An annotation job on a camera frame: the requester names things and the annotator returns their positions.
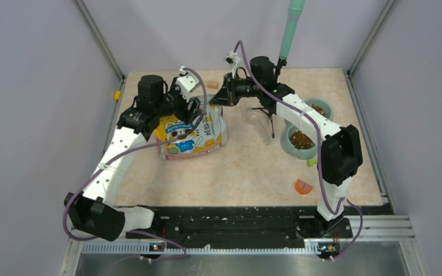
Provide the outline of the clear plastic scoop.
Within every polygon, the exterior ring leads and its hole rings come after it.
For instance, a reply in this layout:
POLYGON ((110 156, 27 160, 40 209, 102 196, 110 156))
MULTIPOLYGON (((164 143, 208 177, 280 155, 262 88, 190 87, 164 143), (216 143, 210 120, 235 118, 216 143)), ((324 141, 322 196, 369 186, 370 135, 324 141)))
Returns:
POLYGON ((272 123, 268 112, 264 108, 247 108, 241 109, 242 118, 245 123, 250 125, 259 135, 265 145, 272 143, 272 123))

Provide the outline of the pink pet food bag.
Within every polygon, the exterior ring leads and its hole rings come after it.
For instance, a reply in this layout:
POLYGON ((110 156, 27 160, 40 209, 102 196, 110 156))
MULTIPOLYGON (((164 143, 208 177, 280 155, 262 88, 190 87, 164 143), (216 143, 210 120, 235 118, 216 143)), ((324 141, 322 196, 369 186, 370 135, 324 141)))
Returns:
POLYGON ((200 124, 192 131, 193 126, 193 123, 186 124, 174 115, 160 119, 159 127, 154 131, 158 143, 190 133, 173 143, 157 146, 160 158, 192 158, 210 153, 227 143, 227 126, 222 106, 209 104, 200 124))

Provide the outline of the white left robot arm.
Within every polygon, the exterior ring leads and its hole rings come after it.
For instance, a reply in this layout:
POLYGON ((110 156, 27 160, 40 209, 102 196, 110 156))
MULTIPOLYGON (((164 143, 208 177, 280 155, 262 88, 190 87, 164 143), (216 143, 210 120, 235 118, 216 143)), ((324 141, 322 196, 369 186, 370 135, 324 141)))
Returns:
POLYGON ((64 199, 62 227, 76 241, 116 240, 127 217, 115 208, 117 192, 135 158, 136 152, 151 148, 148 141, 162 118, 176 115, 186 124, 197 127, 207 111, 207 102, 191 94, 201 87, 201 76, 181 67, 171 84, 159 75, 144 75, 137 85, 131 105, 118 116, 112 139, 96 169, 75 193, 64 199))

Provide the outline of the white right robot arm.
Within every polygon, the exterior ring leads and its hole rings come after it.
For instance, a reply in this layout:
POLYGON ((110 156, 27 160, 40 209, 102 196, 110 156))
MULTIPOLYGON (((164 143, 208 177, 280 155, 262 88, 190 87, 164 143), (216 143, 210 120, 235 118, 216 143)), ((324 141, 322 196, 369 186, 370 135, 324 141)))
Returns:
POLYGON ((338 228, 337 220, 342 218, 348 187, 363 163, 358 129, 332 122, 304 102, 294 89, 278 82, 276 71, 280 66, 268 57, 252 58, 249 66, 243 68, 247 73, 244 78, 238 75, 242 60, 237 53, 229 52, 224 61, 232 71, 224 75, 211 104, 235 106, 242 98, 257 98, 268 117, 283 118, 316 145, 322 199, 314 228, 322 237, 331 236, 338 228))

